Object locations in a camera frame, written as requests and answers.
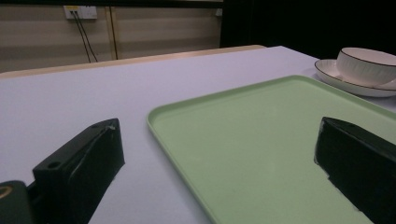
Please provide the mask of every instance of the electrical cable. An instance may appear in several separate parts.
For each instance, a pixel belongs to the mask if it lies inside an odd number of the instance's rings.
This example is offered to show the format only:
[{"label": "electrical cable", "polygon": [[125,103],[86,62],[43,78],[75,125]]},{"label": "electrical cable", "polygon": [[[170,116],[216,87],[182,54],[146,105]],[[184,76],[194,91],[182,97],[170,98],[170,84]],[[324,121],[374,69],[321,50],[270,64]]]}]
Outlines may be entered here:
[{"label": "electrical cable", "polygon": [[85,44],[84,35],[82,35],[81,28],[79,28],[79,25],[78,25],[78,20],[77,20],[77,17],[76,17],[77,13],[75,14],[75,11],[71,11],[71,13],[72,13],[72,15],[73,15],[73,17],[74,17],[74,19],[76,21],[79,33],[81,34],[82,42],[84,43],[84,48],[85,48],[85,52],[87,53],[88,61],[91,62],[90,54],[88,53],[87,45]]},{"label": "electrical cable", "polygon": [[96,62],[98,62],[98,60],[96,59],[96,56],[95,56],[95,54],[93,53],[93,50],[92,50],[92,47],[91,47],[91,43],[90,43],[90,40],[88,39],[87,33],[85,33],[84,26],[82,26],[81,19],[79,18],[79,15],[78,15],[78,13],[76,13],[76,14],[77,14],[77,20],[78,20],[78,23],[79,23],[79,25],[81,26],[81,28],[82,28],[82,31],[84,32],[85,38],[87,39],[87,42],[88,42],[88,47],[90,47],[90,50],[91,50],[92,56],[93,56],[93,58],[95,58]]},{"label": "electrical cable", "polygon": [[110,19],[111,19],[111,34],[113,34],[113,45],[114,45],[114,51],[116,53],[116,60],[119,59],[119,51],[117,50],[117,41],[116,41],[116,32],[114,31],[114,21],[113,21],[113,11],[111,7],[108,8],[110,11]]}]

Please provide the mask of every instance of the green tray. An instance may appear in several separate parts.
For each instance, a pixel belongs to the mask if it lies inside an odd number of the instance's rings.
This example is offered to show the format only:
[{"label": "green tray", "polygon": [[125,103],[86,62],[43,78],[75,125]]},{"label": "green tray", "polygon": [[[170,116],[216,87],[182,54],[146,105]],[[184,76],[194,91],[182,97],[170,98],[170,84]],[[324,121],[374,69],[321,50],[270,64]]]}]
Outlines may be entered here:
[{"label": "green tray", "polygon": [[322,117],[396,144],[395,113],[300,76],[164,105],[148,126],[214,223],[372,223],[314,163]]}]

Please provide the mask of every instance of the teacup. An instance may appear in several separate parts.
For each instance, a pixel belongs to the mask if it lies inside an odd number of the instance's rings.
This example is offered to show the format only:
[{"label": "teacup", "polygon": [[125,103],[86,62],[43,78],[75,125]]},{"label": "teacup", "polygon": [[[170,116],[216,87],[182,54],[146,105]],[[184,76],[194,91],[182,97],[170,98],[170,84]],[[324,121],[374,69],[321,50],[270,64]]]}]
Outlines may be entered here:
[{"label": "teacup", "polygon": [[344,81],[380,86],[396,79],[396,56],[373,49],[343,48],[338,53],[337,69]]}]

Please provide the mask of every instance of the table surface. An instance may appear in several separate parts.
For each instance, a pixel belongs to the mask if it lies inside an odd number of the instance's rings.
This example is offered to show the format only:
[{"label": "table surface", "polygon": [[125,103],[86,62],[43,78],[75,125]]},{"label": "table surface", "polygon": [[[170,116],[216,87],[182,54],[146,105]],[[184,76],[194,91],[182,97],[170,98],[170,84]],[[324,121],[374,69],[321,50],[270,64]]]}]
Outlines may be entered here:
[{"label": "table surface", "polygon": [[[316,58],[284,47],[140,60],[0,75],[0,182],[30,184],[32,169],[50,153],[88,126],[118,118],[126,164],[90,223],[210,223],[151,135],[148,113],[278,77],[318,79]],[[362,98],[396,112],[396,97]]]}]

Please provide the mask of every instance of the wall outlet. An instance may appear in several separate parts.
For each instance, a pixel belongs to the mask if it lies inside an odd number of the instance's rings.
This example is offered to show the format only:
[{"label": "wall outlet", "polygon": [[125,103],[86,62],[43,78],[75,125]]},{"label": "wall outlet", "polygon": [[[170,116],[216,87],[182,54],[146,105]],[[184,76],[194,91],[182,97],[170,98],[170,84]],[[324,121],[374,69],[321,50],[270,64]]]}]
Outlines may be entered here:
[{"label": "wall outlet", "polygon": [[73,20],[72,12],[77,13],[81,20],[97,19],[96,7],[64,6],[64,14],[68,20]]}]

